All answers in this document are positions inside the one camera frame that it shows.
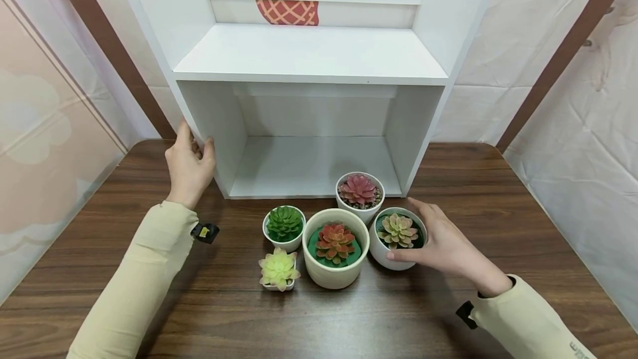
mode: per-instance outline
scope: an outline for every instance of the beige sleeve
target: beige sleeve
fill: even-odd
[[[164,201],[152,207],[122,263],[75,336],[67,358],[134,358],[193,245],[197,214]]]
[[[578,341],[558,313],[519,276],[514,287],[495,298],[471,300],[470,318],[487,330],[516,359],[595,356]]]

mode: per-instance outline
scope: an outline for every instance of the pink succulent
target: pink succulent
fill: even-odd
[[[341,185],[342,198],[353,204],[363,205],[374,202],[375,190],[377,186],[364,175],[349,175],[345,183]]]

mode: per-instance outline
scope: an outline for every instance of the wooden table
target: wooden table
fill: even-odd
[[[121,261],[144,213],[169,190],[167,141],[135,146],[0,308],[1,358],[63,357]],[[638,339],[519,179],[491,146],[432,144],[412,186],[437,203],[496,265],[522,276],[601,358],[637,358]],[[334,199],[287,201],[312,216]],[[290,293],[265,291],[261,234],[282,201],[203,196],[202,221],[220,225],[194,245],[140,356],[227,358],[507,357],[484,330],[454,312],[469,283],[414,267],[387,271],[371,257],[342,291],[316,286],[301,268]],[[404,206],[388,199],[385,206]]]

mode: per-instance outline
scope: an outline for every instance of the white shelf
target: white shelf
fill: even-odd
[[[405,196],[490,5],[294,0],[341,11],[320,4],[320,25],[302,27],[265,24],[255,4],[236,0],[226,11],[262,23],[218,23],[211,0],[128,1],[194,136],[215,139],[224,197],[262,199],[333,197],[349,171]],[[371,9],[385,19],[406,6],[411,29],[326,24],[366,24]]]
[[[215,24],[173,70],[178,80],[446,85],[412,30]]]
[[[386,196],[401,196],[384,137],[248,137],[229,198],[335,196],[339,177],[375,175]]]

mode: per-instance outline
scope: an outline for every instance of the orange patterned cloth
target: orange patterned cloth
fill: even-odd
[[[319,25],[318,2],[256,0],[262,16],[276,25]]]

